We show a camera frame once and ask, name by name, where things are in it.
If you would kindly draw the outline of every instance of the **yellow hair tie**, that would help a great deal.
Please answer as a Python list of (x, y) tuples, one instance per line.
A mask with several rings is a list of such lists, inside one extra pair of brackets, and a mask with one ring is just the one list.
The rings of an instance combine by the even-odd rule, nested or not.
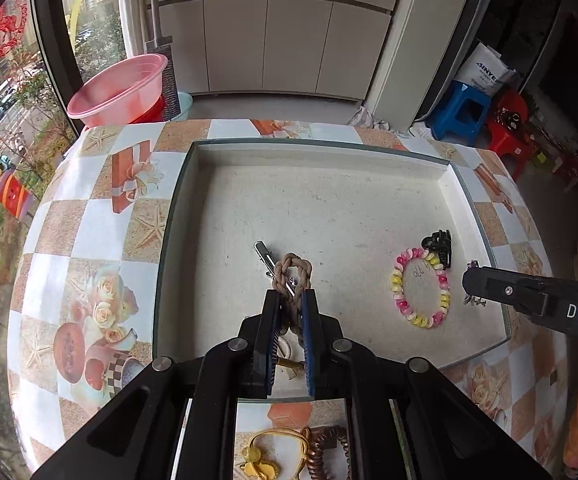
[(256, 433), (249, 439), (248, 445), (242, 448), (242, 458), (246, 461), (240, 466), (243, 472), (249, 476), (256, 476), (260, 480), (274, 480), (278, 476), (278, 466), (271, 461), (261, 460), (262, 452), (258, 447), (254, 446), (254, 440), (264, 434), (290, 436), (300, 441), (300, 463), (298, 464), (295, 475), (291, 477), (291, 480), (299, 480), (298, 477), (307, 463), (309, 428), (302, 428), (302, 431), (289, 430), (288, 428), (274, 428)]

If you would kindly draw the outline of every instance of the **white tray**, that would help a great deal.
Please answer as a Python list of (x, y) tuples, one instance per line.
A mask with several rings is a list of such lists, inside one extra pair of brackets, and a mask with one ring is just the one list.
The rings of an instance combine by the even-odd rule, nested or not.
[[(446, 160), (356, 144), (226, 139), (194, 143), (179, 179), (156, 297), (157, 355), (204, 355), (237, 335), (245, 316), (260, 313), (270, 280), (257, 240), (275, 258), (291, 251), (309, 260), (320, 312), (380, 357), (424, 356), (440, 368), (510, 337), (504, 306), (462, 304), (467, 262), (495, 263)], [(395, 256), (438, 229), (453, 235), (451, 306), (443, 325), (424, 330), (394, 306), (389, 275)], [(414, 290), (413, 268), (406, 268), (407, 297), (430, 314), (437, 279)], [(289, 340), (293, 357), (303, 358)], [(274, 397), (303, 396), (304, 380), (289, 381), (278, 368)]]

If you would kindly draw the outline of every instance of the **red lantern sticker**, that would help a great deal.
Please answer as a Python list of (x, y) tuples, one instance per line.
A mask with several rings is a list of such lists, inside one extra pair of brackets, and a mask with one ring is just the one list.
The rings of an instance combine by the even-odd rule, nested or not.
[(26, 0), (5, 0), (0, 5), (0, 58), (20, 43), (27, 13)]

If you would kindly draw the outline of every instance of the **pink and yellow bracelet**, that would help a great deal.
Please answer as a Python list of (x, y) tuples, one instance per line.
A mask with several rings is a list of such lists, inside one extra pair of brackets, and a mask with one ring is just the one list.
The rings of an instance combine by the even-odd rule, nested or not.
[[(416, 313), (405, 297), (405, 292), (402, 287), (402, 272), (413, 258), (422, 258), (426, 260), (435, 270), (438, 276), (438, 283), (440, 285), (440, 307), (438, 311), (431, 317)], [(433, 328), (439, 326), (444, 321), (449, 308), (449, 282), (447, 274), (444, 270), (444, 265), (440, 263), (440, 258), (435, 253), (430, 253), (427, 249), (422, 247), (412, 247), (404, 251), (400, 256), (396, 256), (393, 263), (393, 272), (391, 273), (391, 290), (393, 291), (393, 300), (396, 302), (396, 307), (406, 319), (415, 326), (420, 328)]]

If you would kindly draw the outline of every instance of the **checkered tablecloth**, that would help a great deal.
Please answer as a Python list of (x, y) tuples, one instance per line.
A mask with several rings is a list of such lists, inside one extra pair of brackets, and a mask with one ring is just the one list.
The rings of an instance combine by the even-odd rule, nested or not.
[[(448, 159), (466, 183), (497, 266), (550, 275), (533, 219), (493, 152), (296, 121), (201, 120), (94, 128), (69, 151), (35, 213), (11, 303), (9, 391), (32, 470), (109, 400), (113, 388), (136, 373), (136, 359), (151, 361), (163, 233), (191, 143), (261, 136), (364, 143)], [(555, 444), (566, 405), (565, 338), (536, 327), (513, 309), (509, 315), (508, 342), (445, 374), (552, 470), (560, 460)], [(80, 327), (83, 341), (74, 339), (65, 323)], [(93, 365), (81, 369), (84, 351)], [(118, 352), (136, 359), (118, 364)], [(309, 405), (309, 413), (303, 413)], [(238, 411), (236, 439), (272, 426), (335, 424), (340, 410), (334, 402), (247, 406)]]

